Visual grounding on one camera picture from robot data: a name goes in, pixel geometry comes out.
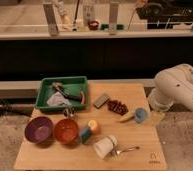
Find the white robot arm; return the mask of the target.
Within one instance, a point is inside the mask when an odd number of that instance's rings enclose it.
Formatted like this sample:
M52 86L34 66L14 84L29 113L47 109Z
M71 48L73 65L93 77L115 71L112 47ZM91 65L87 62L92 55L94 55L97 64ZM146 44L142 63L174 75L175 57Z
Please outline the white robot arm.
M152 108L147 125L157 126L175 101L193 111L193 66L179 64L162 70L154 77L154 84L147 98Z

